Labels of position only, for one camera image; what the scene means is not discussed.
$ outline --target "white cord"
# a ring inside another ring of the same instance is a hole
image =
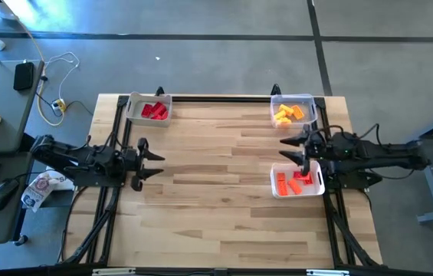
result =
[[[41,49],[39,48],[38,43],[36,42],[36,40],[35,40],[34,37],[32,36],[31,32],[27,29],[27,27],[25,27],[24,24],[22,24],[20,18],[19,18],[19,17],[18,17],[18,16],[17,16],[13,11],[12,11],[12,9],[10,8],[10,6],[8,6],[8,9],[10,9],[11,13],[14,14],[15,19],[17,19],[17,22],[20,24],[20,26],[22,26],[22,28],[23,28],[24,31],[27,33],[27,35],[31,38],[31,40],[32,40],[32,42],[34,43],[35,47],[38,49],[39,55],[41,56],[41,61],[45,63],[44,55],[42,54],[42,51],[41,51]],[[52,58],[49,59],[49,62],[48,62],[47,64],[44,65],[44,68],[43,68],[43,70],[42,70],[42,74],[41,74],[42,77],[46,75],[46,67],[47,67],[51,62],[55,62],[55,61],[59,61],[59,60],[63,60],[63,61],[66,61],[66,62],[68,62],[68,63],[72,63],[73,61],[69,61],[69,60],[67,60],[67,59],[65,59],[65,58],[60,58],[60,57],[62,57],[62,56],[64,56],[64,55],[66,55],[66,54],[72,54],[72,55],[77,59],[77,64],[75,65],[75,67],[71,68],[70,71],[68,71],[68,73],[66,74],[66,76],[64,77],[64,79],[63,79],[63,80],[61,81],[61,83],[60,83],[59,91],[58,91],[58,94],[59,94],[59,98],[60,98],[60,99],[61,99],[61,86],[63,85],[64,80],[66,80],[66,78],[68,77],[68,75],[71,73],[71,71],[72,71],[74,68],[78,68],[78,66],[80,65],[80,60],[78,59],[78,57],[77,57],[75,54],[71,53],[71,52],[67,52],[67,53],[64,53],[64,54],[60,54],[59,56],[52,57]],[[58,123],[52,123],[50,120],[48,120],[48,119],[46,118],[46,116],[45,116],[45,115],[43,114],[43,112],[42,112],[42,108],[41,108],[41,97],[42,97],[42,92],[43,92],[43,90],[44,90],[44,80],[41,80],[40,87],[39,87],[38,89],[39,89],[39,92],[38,92],[38,95],[39,95],[39,97],[38,97],[38,111],[39,111],[39,115],[41,115],[42,119],[43,119],[46,123],[48,123],[49,125],[51,125],[51,126],[53,126],[53,127],[57,127],[57,126],[61,125],[61,124],[63,123],[64,117],[65,117],[65,113],[64,113],[62,110],[60,110],[60,112],[61,112],[61,120],[60,120]]]

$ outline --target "concrete floor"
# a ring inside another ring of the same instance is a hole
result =
[[[305,0],[16,0],[11,7],[34,31],[88,34],[312,35]],[[433,1],[315,0],[321,35],[433,37]],[[0,20],[0,31],[21,31]],[[37,59],[28,39],[4,39],[2,60]],[[46,58],[73,51],[81,60],[64,83],[67,101],[90,110],[99,93],[268,94],[273,83],[284,93],[323,95],[312,41],[38,40]],[[433,43],[323,43],[333,95],[345,96],[358,133],[374,123],[383,141],[402,142],[433,120]],[[57,97],[68,69],[48,69],[44,97]],[[81,144],[90,115],[72,106],[60,128],[44,123],[33,108],[27,131],[51,133]],[[403,175],[399,169],[385,174]],[[392,268],[433,271],[433,223],[416,215],[433,211],[421,173],[387,181],[370,192],[383,260]],[[0,268],[56,262],[66,209],[28,213],[24,233],[31,242],[0,245]]]

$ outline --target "gray desk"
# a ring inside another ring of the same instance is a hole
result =
[[[32,156],[30,153],[17,153],[14,156],[0,157],[0,182],[3,179],[11,178],[21,173],[29,172],[32,164]],[[19,179],[20,186],[18,191],[10,199],[6,207],[0,211],[0,243],[12,240],[17,224],[20,224],[21,216],[21,194],[25,189],[25,183],[28,177]]]
[[[17,92],[13,89],[15,65],[21,61],[0,63],[0,153],[14,153],[20,146],[25,124],[31,111],[34,92],[44,66],[42,61],[32,61],[35,65],[34,81],[30,90]]]

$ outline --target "plastic bin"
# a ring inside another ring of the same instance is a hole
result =
[[[151,120],[150,118],[141,117],[141,112],[145,104],[155,105],[157,102],[165,104],[169,115],[165,120]],[[126,105],[126,118],[130,119],[131,123],[138,126],[147,127],[168,127],[172,119],[172,96],[146,96],[137,92],[132,92]]]
[[[293,190],[287,184],[293,178],[294,172],[300,172],[301,166],[296,165],[295,163],[274,163],[271,169],[271,185],[272,185],[272,195],[276,199],[293,199],[304,196],[320,196],[325,192],[325,185],[322,177],[322,170],[320,169],[320,164],[315,161],[310,161],[310,173],[311,179],[313,180],[312,184],[305,185],[302,181],[298,180],[298,185],[300,186],[302,193],[299,195],[295,195]],[[279,195],[277,192],[277,173],[285,173],[286,174],[286,187],[288,195]]]
[[[303,112],[303,118],[297,120],[293,115],[288,116],[291,123],[283,126],[274,119],[274,115],[278,112],[279,106],[284,104],[288,107],[297,105]],[[315,100],[310,94],[295,94],[295,95],[274,95],[271,97],[271,122],[272,126],[276,128],[283,127],[302,127],[304,124],[313,123],[317,120],[317,108],[315,107]]]

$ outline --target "butcher block tabletop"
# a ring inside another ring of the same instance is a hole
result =
[[[104,144],[109,136],[118,96],[99,95],[90,145]],[[325,97],[325,102],[330,125],[352,131],[345,98]],[[164,172],[145,181],[142,192],[132,190],[128,182],[122,188],[109,266],[333,266],[322,197],[272,196],[272,164],[290,162],[278,150],[297,149],[279,139],[300,130],[274,129],[269,103],[175,102],[172,110],[168,128],[132,125],[129,145],[136,147],[137,140],[145,137],[150,150],[166,160],[146,162],[147,168]],[[119,140],[125,122],[123,113]],[[66,256],[74,253],[92,228],[99,191],[90,187],[76,201],[67,229]],[[343,194],[351,232],[381,263],[368,199],[355,190]],[[342,235],[337,238],[346,260]]]

